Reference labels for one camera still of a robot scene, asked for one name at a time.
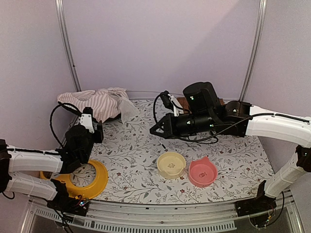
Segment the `pink striped pet tent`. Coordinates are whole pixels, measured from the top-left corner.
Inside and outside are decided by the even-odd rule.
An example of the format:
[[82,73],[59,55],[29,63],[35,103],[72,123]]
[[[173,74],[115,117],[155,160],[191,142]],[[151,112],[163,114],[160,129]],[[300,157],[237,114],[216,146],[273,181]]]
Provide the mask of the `pink striped pet tent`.
[[58,95],[57,101],[60,103],[71,103],[79,111],[83,111],[86,107],[91,107],[93,109],[93,117],[97,121],[102,122],[120,115],[121,121],[124,124],[140,114],[138,108],[129,100],[126,89],[119,87],[66,92]]

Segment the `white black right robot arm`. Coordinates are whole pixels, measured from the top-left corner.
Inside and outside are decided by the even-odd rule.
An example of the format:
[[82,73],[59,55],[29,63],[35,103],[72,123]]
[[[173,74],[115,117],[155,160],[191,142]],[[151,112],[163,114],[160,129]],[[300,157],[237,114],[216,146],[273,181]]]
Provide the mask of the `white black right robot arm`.
[[280,171],[258,187],[251,207],[261,212],[284,189],[311,170],[311,118],[282,114],[247,102],[233,100],[222,104],[210,82],[187,86],[183,95],[189,108],[183,108],[168,91],[157,97],[172,112],[155,120],[150,134],[164,139],[191,142],[190,136],[213,132],[194,143],[210,140],[218,135],[262,136],[296,143],[296,151]]

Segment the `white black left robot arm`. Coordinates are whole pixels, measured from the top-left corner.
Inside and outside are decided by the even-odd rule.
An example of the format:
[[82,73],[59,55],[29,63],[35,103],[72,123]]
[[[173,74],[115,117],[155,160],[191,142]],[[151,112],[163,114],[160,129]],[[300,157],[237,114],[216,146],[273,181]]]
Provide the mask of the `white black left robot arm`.
[[[78,124],[65,134],[66,144],[57,150],[20,149],[0,141],[0,190],[53,200],[62,211],[72,207],[72,198],[93,199],[108,181],[105,166],[90,159],[95,143],[104,138],[102,123]],[[84,187],[73,183],[72,173],[91,165],[95,177]]]

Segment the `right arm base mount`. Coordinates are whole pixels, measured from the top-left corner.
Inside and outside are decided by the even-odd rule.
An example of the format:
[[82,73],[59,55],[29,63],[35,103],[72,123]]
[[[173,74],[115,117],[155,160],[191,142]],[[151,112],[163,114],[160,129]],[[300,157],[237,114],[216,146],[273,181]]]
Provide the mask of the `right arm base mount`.
[[276,198],[266,196],[264,187],[266,181],[259,184],[255,198],[235,202],[238,216],[247,216],[276,208]]

